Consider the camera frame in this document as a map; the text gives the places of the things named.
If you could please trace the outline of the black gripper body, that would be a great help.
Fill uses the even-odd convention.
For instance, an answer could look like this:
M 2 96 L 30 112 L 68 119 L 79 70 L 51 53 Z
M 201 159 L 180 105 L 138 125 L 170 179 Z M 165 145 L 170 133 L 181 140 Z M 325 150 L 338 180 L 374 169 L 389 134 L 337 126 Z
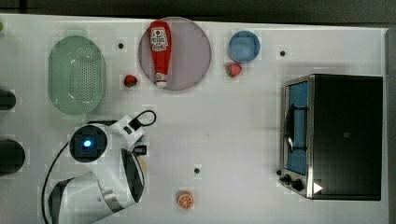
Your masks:
M 132 153 L 135 156 L 146 156 L 148 153 L 148 147 L 145 145 L 135 146 L 134 149 L 132 150 Z

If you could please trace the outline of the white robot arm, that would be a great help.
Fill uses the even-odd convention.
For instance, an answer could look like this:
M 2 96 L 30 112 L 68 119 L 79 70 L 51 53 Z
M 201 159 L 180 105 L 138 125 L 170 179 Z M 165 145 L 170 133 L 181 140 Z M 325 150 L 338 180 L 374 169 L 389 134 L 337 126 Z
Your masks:
M 68 144 L 74 162 L 88 169 L 58 182 L 48 203 L 52 224 L 93 224 L 140 201 L 145 177 L 133 152 L 143 128 L 88 124 Z

